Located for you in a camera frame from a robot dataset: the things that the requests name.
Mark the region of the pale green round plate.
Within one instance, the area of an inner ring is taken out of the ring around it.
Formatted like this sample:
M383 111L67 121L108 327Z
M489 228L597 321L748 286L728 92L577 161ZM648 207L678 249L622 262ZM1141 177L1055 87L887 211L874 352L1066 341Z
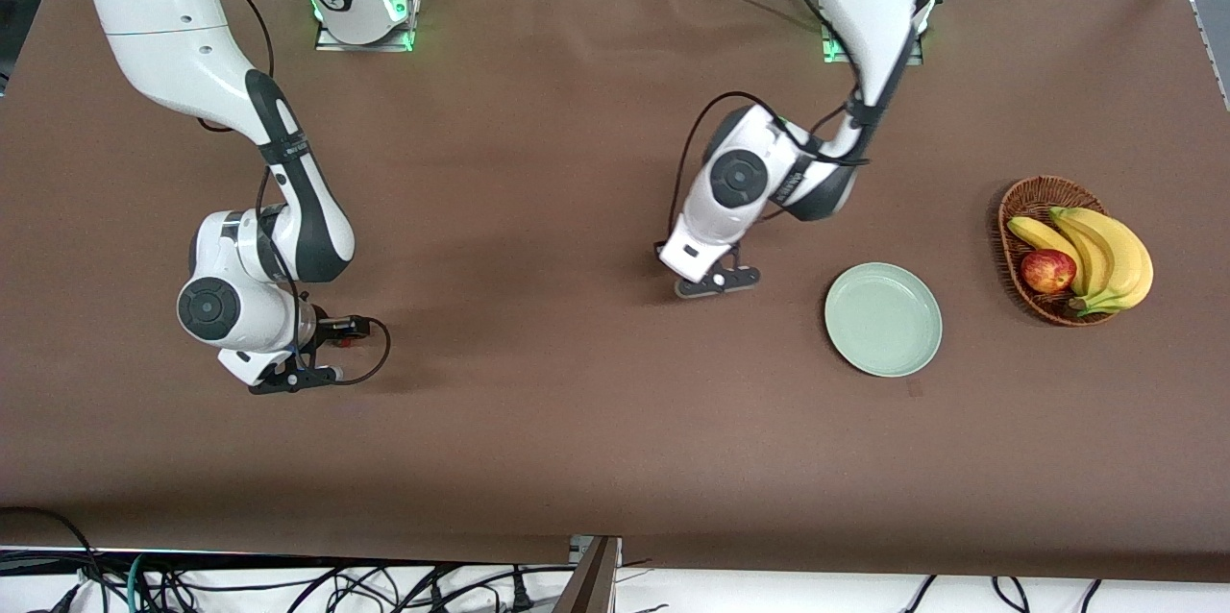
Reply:
M856 263L824 298L827 337L867 374L904 378L922 371L942 342L942 314L922 279L895 263Z

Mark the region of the brown table cover sheet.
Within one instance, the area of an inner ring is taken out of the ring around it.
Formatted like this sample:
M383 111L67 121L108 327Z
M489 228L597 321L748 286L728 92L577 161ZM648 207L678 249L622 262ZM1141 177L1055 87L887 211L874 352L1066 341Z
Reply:
M1230 112L1188 0L945 0L847 204L748 233L681 302L652 246L695 114L847 97L800 0L426 0L411 53L278 84L355 226L310 294L387 324L369 382L255 398L180 326L187 250L262 160L137 94L91 0L42 0L0 98L0 506L95 547L1230 581ZM1093 326L1020 311L1007 185L1089 188L1153 258ZM904 378L824 329L856 263L922 279ZM925 395L909 398L907 380Z

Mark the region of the brown wicker basket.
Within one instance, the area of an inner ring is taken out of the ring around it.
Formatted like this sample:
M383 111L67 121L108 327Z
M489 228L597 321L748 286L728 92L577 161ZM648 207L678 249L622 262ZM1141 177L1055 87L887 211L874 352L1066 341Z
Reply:
M1080 318L1070 302L1073 294L1046 295L1033 292L1018 279L1018 266L1021 258L1031 250L1031 246L1020 241L1007 223L1015 215L1031 215L1048 226L1050 223L1050 207L1080 207L1098 213L1108 214L1108 210L1093 193L1084 185L1073 183L1071 180L1053 175L1041 175L1025 177L1017 183L1007 185L1002 190L1002 196L993 202L989 219L990 245L996 255L998 279L1002 289L1011 297L1020 311L1027 311L1033 319L1046 321L1054 326L1080 327L1093 326L1113 318L1111 311L1095 311L1095 314Z

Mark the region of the red yellow apple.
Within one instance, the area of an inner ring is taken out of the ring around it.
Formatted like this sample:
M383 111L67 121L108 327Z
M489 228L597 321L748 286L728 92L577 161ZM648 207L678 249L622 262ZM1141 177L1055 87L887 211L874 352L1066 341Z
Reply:
M1021 258L1020 279L1034 293L1050 295L1073 288L1079 262L1057 249L1036 249Z

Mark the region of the yellow banana bunch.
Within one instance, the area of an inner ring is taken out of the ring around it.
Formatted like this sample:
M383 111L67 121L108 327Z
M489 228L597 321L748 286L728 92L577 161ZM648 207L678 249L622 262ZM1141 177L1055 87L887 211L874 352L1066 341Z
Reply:
M1015 215L1010 231L1036 249L1057 249L1079 262L1071 309L1080 318L1095 311L1125 311L1138 306L1154 284L1154 263L1134 231L1112 215L1089 208L1050 207L1050 223Z

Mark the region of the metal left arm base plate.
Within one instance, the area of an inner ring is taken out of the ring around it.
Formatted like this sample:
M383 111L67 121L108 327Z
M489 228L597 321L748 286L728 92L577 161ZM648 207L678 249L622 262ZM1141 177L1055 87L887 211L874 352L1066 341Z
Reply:
M922 64L920 39L927 17L942 0L819 0L824 60L856 66Z

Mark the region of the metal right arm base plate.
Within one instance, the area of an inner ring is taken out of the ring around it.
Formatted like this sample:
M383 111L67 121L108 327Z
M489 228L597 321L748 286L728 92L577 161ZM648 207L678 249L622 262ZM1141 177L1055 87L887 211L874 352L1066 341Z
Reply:
M416 46L421 0L355 0L347 12L311 2L317 50L403 53Z

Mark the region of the aluminium frame post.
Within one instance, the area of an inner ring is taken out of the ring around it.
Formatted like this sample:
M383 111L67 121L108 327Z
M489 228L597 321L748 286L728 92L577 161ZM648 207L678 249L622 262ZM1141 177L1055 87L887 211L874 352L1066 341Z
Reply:
M624 539L576 535L577 565L551 613L614 613L615 576L624 556Z

